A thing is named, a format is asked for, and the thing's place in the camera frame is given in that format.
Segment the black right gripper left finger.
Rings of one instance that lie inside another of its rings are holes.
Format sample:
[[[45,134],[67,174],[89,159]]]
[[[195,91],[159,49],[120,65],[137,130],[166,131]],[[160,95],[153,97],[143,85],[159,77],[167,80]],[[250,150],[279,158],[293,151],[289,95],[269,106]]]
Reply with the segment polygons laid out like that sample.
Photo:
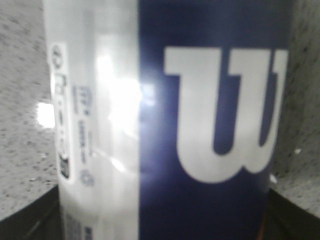
[[[0,221],[2,240],[63,240],[59,187]]]

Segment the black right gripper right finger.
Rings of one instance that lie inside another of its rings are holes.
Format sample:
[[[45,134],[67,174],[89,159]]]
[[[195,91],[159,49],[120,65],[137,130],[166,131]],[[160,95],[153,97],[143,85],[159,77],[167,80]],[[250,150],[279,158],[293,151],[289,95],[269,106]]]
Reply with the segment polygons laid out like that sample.
[[[261,240],[318,240],[320,218],[294,204],[275,190],[263,194]]]

